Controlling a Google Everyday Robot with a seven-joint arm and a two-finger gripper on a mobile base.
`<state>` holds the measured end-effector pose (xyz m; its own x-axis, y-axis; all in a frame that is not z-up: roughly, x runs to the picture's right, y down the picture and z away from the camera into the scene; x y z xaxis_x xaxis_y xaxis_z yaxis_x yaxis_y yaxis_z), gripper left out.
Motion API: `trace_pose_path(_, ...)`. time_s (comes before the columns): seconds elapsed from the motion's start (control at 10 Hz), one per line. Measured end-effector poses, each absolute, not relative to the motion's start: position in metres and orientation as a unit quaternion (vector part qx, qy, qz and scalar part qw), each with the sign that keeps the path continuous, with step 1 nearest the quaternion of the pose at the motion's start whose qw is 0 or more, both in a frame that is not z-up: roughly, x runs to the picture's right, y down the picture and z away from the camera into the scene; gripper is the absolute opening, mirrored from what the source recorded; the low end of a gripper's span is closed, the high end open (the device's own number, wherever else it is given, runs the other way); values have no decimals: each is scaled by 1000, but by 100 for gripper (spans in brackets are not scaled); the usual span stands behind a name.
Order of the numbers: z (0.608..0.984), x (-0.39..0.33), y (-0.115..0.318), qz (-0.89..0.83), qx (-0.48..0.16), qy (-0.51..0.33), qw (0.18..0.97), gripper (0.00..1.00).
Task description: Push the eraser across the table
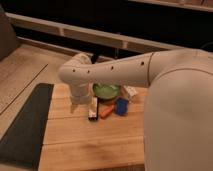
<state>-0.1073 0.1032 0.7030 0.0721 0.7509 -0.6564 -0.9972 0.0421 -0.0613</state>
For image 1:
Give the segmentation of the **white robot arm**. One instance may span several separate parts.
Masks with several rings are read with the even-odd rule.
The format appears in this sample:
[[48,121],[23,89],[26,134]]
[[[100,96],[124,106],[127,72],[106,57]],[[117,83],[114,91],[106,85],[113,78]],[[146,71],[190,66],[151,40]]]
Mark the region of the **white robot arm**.
[[90,83],[146,87],[145,170],[213,171],[213,53],[177,49],[97,64],[77,54],[59,77],[77,103]]

